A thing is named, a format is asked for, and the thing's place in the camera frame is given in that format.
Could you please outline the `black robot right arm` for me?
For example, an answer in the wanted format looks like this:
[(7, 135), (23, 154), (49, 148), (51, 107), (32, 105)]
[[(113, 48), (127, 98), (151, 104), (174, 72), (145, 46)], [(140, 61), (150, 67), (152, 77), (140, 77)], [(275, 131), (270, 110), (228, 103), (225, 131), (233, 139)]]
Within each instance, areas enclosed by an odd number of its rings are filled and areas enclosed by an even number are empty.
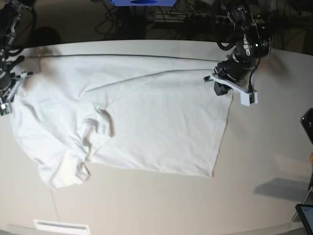
[[(24, 61), (21, 52), (29, 43), (37, 24), (37, 13), (34, 9), (35, 0), (7, 0), (0, 10), (0, 99), (2, 102), (9, 101), (13, 93), (15, 80), (22, 77), (12, 72), (13, 68)], [(32, 15), (31, 30), (23, 45), (14, 46), (17, 38), (16, 27), (22, 19), (23, 10)]]

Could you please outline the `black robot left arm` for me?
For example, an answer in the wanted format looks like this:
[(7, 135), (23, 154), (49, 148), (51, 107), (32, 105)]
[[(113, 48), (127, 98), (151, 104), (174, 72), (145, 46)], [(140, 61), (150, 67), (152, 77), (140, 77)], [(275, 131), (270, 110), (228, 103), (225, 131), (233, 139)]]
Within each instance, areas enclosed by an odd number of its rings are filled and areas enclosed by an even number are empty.
[[(233, 31), (229, 42), (224, 46), (221, 42), (216, 23), (217, 14), (225, 7), (226, 16), (233, 24)], [(257, 91), (252, 83), (252, 77), (258, 69), (261, 59), (269, 54), (269, 36), (265, 25), (258, 25), (255, 21), (247, 0), (215, 0), (212, 4), (212, 32), (216, 36), (216, 43), (223, 51), (232, 50), (226, 59), (219, 62), (211, 76), (204, 80), (214, 81), (216, 95), (226, 95), (234, 90), (247, 94), (254, 102)]]

